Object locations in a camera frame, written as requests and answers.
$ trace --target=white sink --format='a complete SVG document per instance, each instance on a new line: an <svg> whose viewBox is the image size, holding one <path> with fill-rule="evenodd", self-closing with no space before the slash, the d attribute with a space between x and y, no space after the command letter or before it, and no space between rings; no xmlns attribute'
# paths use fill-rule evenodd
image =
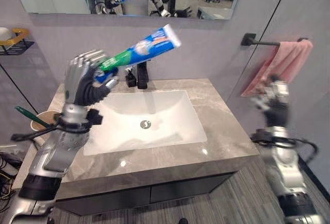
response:
<svg viewBox="0 0 330 224"><path fill-rule="evenodd" d="M207 141L186 91L110 94L84 155Z"/></svg>

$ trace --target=robotic arm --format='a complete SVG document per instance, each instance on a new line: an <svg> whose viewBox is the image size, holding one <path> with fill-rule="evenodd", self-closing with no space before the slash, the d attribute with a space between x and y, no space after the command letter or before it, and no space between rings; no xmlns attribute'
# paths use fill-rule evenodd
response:
<svg viewBox="0 0 330 224"><path fill-rule="evenodd" d="M90 128L102 122L98 111L88 110L87 106L106 97L118 82L116 76L111 76L100 87L93 85L94 73L105 56L103 51L94 50L70 61L65 78L65 105L58 126L49 129L53 132L37 151L3 223L53 223L48 216L55 205L61 180L87 142Z"/></svg>
<svg viewBox="0 0 330 224"><path fill-rule="evenodd" d="M299 170L295 142L288 138L288 97L287 84L273 76L265 88L264 98L253 99L263 110L267 127L257 130L251 139L262 145L266 177L283 210L285 223L322 224L325 222L317 214Z"/></svg>

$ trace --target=wooden floor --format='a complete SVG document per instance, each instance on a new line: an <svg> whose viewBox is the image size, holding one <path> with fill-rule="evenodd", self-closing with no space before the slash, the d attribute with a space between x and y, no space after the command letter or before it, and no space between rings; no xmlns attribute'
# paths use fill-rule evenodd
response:
<svg viewBox="0 0 330 224"><path fill-rule="evenodd" d="M257 160L208 196L85 217L55 209L52 216L56 224L177 224L183 217L189 224L283 223L283 214L264 170L263 162ZM330 223L329 203L306 175L305 182L317 211Z"/></svg>

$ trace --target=toothbrush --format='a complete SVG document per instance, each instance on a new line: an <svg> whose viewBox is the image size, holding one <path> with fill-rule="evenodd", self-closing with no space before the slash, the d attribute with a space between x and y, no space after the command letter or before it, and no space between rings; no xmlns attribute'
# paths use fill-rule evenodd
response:
<svg viewBox="0 0 330 224"><path fill-rule="evenodd" d="M26 116L26 117L30 118L31 120L41 124L42 126L44 126L46 128L49 127L49 124L42 121L37 116L35 116L33 113L29 112L28 110L24 109L23 107L16 106L15 109L18 110L20 113L22 113L24 116Z"/></svg>

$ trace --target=black faucet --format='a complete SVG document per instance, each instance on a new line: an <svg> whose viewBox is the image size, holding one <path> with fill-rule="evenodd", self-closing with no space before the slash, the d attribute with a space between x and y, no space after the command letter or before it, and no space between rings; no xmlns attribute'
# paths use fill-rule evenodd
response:
<svg viewBox="0 0 330 224"><path fill-rule="evenodd" d="M138 89L147 89L149 82L148 70L146 68L146 62L138 64Z"/></svg>
<svg viewBox="0 0 330 224"><path fill-rule="evenodd" d="M129 88L138 86L138 89L147 89L149 82L148 71L146 68L146 62L139 63L137 65L138 70L138 80L136 80L135 76L132 73L132 70L128 70L128 74L126 75L126 83Z"/></svg>

